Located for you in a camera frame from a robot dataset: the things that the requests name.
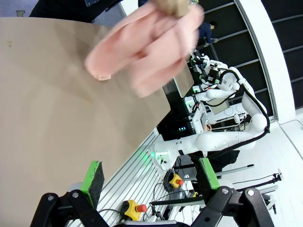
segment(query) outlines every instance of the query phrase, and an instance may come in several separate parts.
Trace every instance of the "white wall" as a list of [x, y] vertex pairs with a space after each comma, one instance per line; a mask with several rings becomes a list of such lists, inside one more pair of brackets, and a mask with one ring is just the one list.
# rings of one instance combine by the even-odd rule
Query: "white wall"
[[295, 117], [294, 97], [282, 49], [261, 0], [236, 0], [243, 8], [254, 33], [256, 44], [261, 48], [273, 105], [281, 123]]
[[138, 0], [123, 0], [120, 4], [127, 16], [138, 9]]

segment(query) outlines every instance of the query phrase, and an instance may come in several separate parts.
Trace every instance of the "pink towel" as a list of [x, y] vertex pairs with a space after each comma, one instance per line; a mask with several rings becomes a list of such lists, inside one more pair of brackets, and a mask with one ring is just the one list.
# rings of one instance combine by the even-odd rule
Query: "pink towel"
[[190, 6], [177, 19], [148, 2], [117, 24], [91, 51], [85, 66], [98, 80], [107, 80], [129, 67], [133, 89], [140, 97], [152, 94], [181, 72], [198, 40], [202, 7]]

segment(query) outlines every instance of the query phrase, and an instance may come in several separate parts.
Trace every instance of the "gray floor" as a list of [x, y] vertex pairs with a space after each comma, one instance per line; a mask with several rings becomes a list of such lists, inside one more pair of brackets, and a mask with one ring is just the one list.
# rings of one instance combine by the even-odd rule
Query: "gray floor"
[[[0, 17], [16, 17], [17, 10], [24, 10], [24, 17], [28, 17], [34, 8], [37, 0], [0, 0]], [[115, 6], [109, 12], [103, 12], [96, 19], [94, 24], [114, 26], [124, 17], [120, 5]]]

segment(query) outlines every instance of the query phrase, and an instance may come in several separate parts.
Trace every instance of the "red button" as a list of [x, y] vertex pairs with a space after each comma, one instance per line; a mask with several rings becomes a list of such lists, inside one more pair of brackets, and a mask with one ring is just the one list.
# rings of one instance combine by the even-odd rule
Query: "red button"
[[143, 205], [139, 205], [136, 207], [137, 212], [146, 212], [147, 211], [147, 207], [145, 206], [145, 204]]
[[179, 184], [179, 185], [183, 185], [184, 181], [183, 180], [176, 180], [176, 183]]

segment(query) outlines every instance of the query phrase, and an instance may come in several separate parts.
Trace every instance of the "table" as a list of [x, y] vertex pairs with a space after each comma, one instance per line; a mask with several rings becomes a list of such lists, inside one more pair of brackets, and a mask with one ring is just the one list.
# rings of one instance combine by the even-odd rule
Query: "table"
[[29, 226], [41, 196], [63, 195], [91, 160], [108, 181], [170, 111], [163, 90], [139, 99], [121, 71], [83, 67], [108, 28], [0, 18], [0, 226]]

